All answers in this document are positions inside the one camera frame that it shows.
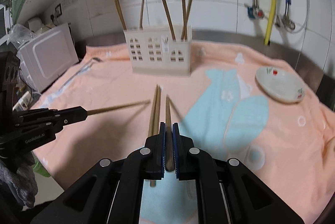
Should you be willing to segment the metal gas valve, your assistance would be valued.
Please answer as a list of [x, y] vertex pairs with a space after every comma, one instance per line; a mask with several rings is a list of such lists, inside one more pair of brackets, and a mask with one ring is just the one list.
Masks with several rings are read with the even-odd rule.
[[247, 6], [247, 15], [251, 20], [263, 19], [264, 12], [257, 6]]

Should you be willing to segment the wall power socket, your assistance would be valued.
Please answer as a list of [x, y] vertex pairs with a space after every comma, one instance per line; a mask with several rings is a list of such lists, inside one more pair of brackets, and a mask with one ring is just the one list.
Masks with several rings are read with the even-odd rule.
[[54, 10], [54, 16], [56, 18], [60, 17], [62, 15], [62, 7], [61, 4], [58, 4]]

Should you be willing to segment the white strawberry saucer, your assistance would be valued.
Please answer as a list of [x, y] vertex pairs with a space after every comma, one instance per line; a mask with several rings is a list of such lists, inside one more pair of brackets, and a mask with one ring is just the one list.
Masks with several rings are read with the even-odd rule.
[[303, 81], [293, 73], [277, 67], [260, 67], [255, 79], [261, 89], [278, 102], [294, 104], [305, 97]]

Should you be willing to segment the beige plastic utensil holder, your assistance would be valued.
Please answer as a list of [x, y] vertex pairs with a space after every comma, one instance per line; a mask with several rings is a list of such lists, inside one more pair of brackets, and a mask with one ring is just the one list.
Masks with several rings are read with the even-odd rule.
[[176, 40], [168, 26], [150, 26], [125, 30], [132, 71], [137, 74], [189, 76], [192, 26], [187, 27], [187, 40], [181, 41], [183, 26], [174, 26]]

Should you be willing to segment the peach printed towel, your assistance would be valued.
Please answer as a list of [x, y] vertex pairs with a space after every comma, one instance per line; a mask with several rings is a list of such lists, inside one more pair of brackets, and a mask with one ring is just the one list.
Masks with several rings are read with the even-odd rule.
[[[285, 61], [272, 60], [240, 45], [193, 42], [190, 77], [132, 72], [127, 45], [87, 47], [82, 62], [45, 92], [34, 108], [87, 110], [152, 100], [161, 87], [171, 99], [172, 123], [195, 147], [213, 158], [236, 157], [267, 184], [305, 223], [314, 223], [334, 193], [334, 112], [308, 87], [299, 104], [269, 98], [257, 85], [256, 71], [278, 67], [294, 75]], [[61, 91], [61, 85], [94, 57]], [[66, 190], [102, 158], [126, 158], [144, 146], [151, 104], [89, 116], [56, 135], [34, 154]], [[165, 173], [156, 187], [144, 183], [140, 223], [197, 223], [195, 185]]]

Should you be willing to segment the metal slotted spoon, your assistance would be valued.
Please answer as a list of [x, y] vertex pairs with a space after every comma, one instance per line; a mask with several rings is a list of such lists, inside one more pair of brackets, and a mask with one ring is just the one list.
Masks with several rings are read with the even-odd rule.
[[59, 89], [58, 92], [61, 92], [64, 90], [64, 88], [80, 73], [88, 70], [93, 63], [101, 63], [102, 59], [98, 58], [98, 57], [93, 57], [91, 58], [88, 62], [86, 62], [75, 74], [73, 74]]

